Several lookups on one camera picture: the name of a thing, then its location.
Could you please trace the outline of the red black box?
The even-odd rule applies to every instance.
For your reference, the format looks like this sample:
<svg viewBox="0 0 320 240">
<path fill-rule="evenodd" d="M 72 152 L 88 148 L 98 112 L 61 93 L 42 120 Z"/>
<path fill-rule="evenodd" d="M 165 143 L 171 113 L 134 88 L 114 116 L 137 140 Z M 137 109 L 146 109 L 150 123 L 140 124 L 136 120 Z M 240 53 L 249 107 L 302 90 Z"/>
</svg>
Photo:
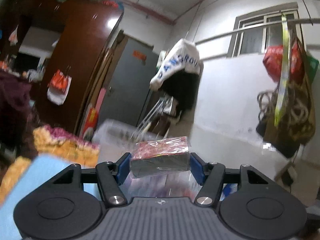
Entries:
<svg viewBox="0 0 320 240">
<path fill-rule="evenodd" d="M 135 178 L 190 170 L 187 137 L 143 141 L 131 153 L 130 170 Z"/>
</svg>

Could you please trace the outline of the clear plastic perforated basket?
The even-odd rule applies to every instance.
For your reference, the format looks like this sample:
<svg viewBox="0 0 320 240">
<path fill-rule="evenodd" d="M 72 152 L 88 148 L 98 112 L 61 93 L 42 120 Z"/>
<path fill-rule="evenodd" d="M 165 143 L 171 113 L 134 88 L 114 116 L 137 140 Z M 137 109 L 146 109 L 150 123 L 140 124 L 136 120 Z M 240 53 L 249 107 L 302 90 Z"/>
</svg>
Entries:
<svg viewBox="0 0 320 240">
<path fill-rule="evenodd" d="M 161 138 L 150 132 L 139 132 L 136 127 L 123 122 L 106 119 L 94 132 L 92 142 L 100 145 L 101 154 L 121 155 L 131 152 L 138 142 Z"/>
</svg>

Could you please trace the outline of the metal crutches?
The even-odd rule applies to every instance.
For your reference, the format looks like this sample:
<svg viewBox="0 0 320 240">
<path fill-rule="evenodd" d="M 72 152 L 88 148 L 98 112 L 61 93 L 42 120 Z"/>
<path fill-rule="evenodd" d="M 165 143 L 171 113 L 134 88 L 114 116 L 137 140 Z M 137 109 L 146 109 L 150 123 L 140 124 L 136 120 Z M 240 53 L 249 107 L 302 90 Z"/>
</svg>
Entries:
<svg viewBox="0 0 320 240">
<path fill-rule="evenodd" d="M 161 116 L 166 108 L 172 106 L 174 102 L 173 97 L 165 96 L 160 97 L 156 104 L 152 107 L 149 113 L 144 117 L 141 123 L 137 126 L 135 131 L 131 134 L 130 140 L 142 139 L 143 135 L 148 132 L 152 121 L 155 117 Z"/>
</svg>

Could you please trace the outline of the red white hanging bag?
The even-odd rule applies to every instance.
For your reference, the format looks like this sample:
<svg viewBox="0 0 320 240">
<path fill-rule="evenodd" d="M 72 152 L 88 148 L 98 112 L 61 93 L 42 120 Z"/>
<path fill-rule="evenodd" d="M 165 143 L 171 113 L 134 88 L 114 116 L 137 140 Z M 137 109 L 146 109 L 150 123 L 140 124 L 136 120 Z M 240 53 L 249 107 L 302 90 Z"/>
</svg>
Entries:
<svg viewBox="0 0 320 240">
<path fill-rule="evenodd" d="M 69 75 L 65 75 L 58 69 L 48 84 L 48 100 L 55 105 L 63 105 L 67 98 L 71 81 L 72 78 Z"/>
</svg>

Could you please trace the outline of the grey metal door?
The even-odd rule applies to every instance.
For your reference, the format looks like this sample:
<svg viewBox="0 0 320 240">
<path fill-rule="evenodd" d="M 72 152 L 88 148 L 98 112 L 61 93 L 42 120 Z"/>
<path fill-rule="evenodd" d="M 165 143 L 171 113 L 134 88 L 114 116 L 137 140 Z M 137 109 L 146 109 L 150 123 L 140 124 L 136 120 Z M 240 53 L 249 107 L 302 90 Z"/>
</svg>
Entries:
<svg viewBox="0 0 320 240">
<path fill-rule="evenodd" d="M 137 126 L 149 99 L 149 85 L 155 76 L 158 55 L 128 38 L 99 111 L 98 126 L 107 119 Z"/>
</svg>

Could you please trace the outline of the white black hanging jacket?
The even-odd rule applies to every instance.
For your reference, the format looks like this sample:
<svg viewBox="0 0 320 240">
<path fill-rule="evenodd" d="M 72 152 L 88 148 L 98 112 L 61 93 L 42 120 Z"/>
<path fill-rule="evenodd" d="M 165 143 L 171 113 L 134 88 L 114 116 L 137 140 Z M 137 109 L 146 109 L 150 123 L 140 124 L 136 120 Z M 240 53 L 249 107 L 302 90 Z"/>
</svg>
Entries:
<svg viewBox="0 0 320 240">
<path fill-rule="evenodd" d="M 202 62 L 195 43 L 182 38 L 168 52 L 157 74 L 150 81 L 152 91 L 161 90 L 177 101 L 177 119 L 194 105 L 201 67 Z"/>
</svg>

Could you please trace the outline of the maroon clothes pile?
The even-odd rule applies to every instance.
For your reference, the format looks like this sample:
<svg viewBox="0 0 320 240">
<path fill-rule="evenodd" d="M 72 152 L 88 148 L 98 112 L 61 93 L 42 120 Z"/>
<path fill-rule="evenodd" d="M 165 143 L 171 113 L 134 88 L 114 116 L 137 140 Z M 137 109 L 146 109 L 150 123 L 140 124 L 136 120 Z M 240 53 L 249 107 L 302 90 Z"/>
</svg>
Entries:
<svg viewBox="0 0 320 240">
<path fill-rule="evenodd" d="M 12 74 L 1 71 L 1 145 L 17 150 L 17 155 L 35 159 L 37 150 L 33 134 L 26 131 L 31 113 L 31 84 Z"/>
</svg>

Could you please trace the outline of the dark red wooden wardrobe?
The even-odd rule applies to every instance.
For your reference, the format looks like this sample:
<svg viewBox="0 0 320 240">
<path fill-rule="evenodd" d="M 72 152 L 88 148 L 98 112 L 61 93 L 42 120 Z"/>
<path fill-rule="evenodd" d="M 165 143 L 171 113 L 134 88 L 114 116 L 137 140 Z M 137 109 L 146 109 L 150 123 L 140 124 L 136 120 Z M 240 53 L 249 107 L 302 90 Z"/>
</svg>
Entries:
<svg viewBox="0 0 320 240">
<path fill-rule="evenodd" d="M 14 29 L 21 42 L 29 27 L 61 31 L 41 82 L 36 108 L 40 119 L 76 133 L 98 73 L 98 61 L 119 25 L 123 11 L 90 0 L 8 0 L 1 17 L 1 58 L 15 48 L 8 41 Z M 47 98 L 48 83 L 57 70 L 72 78 L 67 98 L 58 106 Z"/>
</svg>

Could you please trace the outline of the metal clothes rail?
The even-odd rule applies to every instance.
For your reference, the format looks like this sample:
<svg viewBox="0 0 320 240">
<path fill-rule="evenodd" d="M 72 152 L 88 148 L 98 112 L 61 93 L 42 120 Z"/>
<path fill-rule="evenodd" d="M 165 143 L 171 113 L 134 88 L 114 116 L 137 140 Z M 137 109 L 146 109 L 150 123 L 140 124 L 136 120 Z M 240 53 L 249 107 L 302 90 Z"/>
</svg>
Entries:
<svg viewBox="0 0 320 240">
<path fill-rule="evenodd" d="M 291 19 L 291 20 L 286 20 L 286 22 L 288 24 L 311 24 L 311 25 L 314 25 L 314 24 L 320 24 L 320 18 Z M 203 43 L 207 43 L 207 42 L 210 42 L 212 40 L 220 39 L 220 38 L 223 38 L 223 37 L 226 37 L 226 36 L 234 35 L 234 34 L 237 34 L 237 33 L 242 33 L 242 32 L 245 32 L 245 31 L 248 31 L 248 30 L 251 30 L 251 29 L 266 28 L 266 27 L 270 27 L 270 26 L 273 26 L 273 25 L 282 25 L 282 21 L 261 23 L 261 24 L 250 25 L 248 27 L 238 28 L 238 29 L 235 29 L 235 30 L 227 32 L 227 33 L 219 34 L 219 35 L 216 35 L 216 36 L 212 36 L 212 37 L 197 41 L 195 44 L 198 46 L 198 45 L 201 45 Z"/>
</svg>

